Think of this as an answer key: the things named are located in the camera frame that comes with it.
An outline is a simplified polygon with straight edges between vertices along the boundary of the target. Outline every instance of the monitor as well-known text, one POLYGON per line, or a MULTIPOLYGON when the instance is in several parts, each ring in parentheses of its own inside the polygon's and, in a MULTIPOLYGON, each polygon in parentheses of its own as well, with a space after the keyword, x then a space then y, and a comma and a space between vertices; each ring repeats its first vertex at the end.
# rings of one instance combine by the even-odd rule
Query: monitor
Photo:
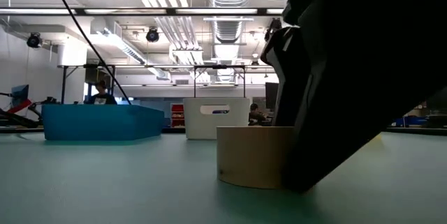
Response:
POLYGON ((277 83, 265 83, 265 107, 271 111, 275 110, 277 104, 278 86, 277 83))
POLYGON ((447 110, 447 87, 427 99, 427 108, 429 110, 447 110))
POLYGON ((11 101, 11 107, 17 107, 26 100, 28 100, 28 91, 29 91, 29 85, 20 85, 11 88, 11 97, 13 98, 11 101))

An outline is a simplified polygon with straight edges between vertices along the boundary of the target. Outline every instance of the blue object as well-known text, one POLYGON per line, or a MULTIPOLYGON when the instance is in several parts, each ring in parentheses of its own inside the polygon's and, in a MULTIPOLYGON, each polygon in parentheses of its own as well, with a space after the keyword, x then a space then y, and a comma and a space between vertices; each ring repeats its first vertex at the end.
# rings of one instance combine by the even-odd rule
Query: blue object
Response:
POLYGON ((46 140, 138 140, 161 134, 164 112, 138 105, 44 105, 46 140))
POLYGON ((11 101, 11 107, 17 107, 28 99, 29 85, 20 85, 11 88, 11 96, 13 97, 11 101))
POLYGON ((427 117, 415 117, 407 116, 403 118, 396 119, 393 126, 403 127, 403 126, 422 126, 427 123, 427 117))

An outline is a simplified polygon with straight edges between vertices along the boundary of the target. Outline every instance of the exposed ductwork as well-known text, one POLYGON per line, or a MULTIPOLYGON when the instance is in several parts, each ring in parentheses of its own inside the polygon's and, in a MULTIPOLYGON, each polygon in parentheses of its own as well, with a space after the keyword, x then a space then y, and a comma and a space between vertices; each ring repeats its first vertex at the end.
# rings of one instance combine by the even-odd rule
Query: exposed ductwork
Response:
MULTIPOLYGON (((210 6, 218 8, 241 8, 247 5, 248 0, 208 0, 210 6)), ((218 59, 237 59, 239 53, 240 36, 242 34, 243 22, 214 21, 212 28, 214 33, 214 53, 218 59)), ((231 81, 234 70, 218 70, 217 75, 220 81, 231 81)))
MULTIPOLYGON (((131 57, 139 64, 155 64, 146 60, 143 53, 133 47, 130 42, 122 38, 122 28, 118 25, 118 23, 115 22, 112 26, 109 26, 103 17, 97 17, 91 21, 90 30, 91 33, 102 35, 106 38, 109 44, 118 47, 124 54, 131 57)), ((148 68, 148 70, 155 74, 158 80, 170 80, 171 78, 169 72, 163 71, 159 68, 148 68)))
MULTIPOLYGON (((172 7, 179 6, 177 0, 168 1, 172 7)), ((142 0, 142 2, 146 7, 168 7, 166 0, 142 0)), ((187 0, 179 2, 182 7, 189 6, 187 0)), ((155 21, 171 43, 169 56, 173 61, 176 61, 175 54, 181 64, 204 64, 191 17, 156 17, 155 21)), ((209 80, 207 72, 200 73, 197 77, 198 82, 209 82, 209 80)))

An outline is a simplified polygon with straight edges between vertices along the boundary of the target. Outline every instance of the person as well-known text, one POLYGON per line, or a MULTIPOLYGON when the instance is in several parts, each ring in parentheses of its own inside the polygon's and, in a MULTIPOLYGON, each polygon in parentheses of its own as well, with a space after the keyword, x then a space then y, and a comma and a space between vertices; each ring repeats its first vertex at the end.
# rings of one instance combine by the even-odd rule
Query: person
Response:
POLYGON ((262 126, 262 123, 266 120, 265 116, 259 111, 259 106, 252 103, 250 105, 249 126, 262 126))
POLYGON ((115 98, 107 93, 107 87, 105 85, 105 81, 101 80, 95 84, 95 88, 98 91, 98 94, 92 96, 89 99, 89 104, 95 105, 116 105, 117 101, 115 98))

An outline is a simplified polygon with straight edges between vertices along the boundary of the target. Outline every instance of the table surface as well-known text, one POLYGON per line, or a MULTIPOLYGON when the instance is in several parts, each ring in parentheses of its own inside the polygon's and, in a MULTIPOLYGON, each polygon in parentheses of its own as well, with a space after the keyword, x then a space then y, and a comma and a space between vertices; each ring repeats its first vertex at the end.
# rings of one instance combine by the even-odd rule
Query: table surface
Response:
POLYGON ((0 223, 447 223, 447 137, 382 133, 306 195, 218 181, 215 149, 0 135, 0 223))

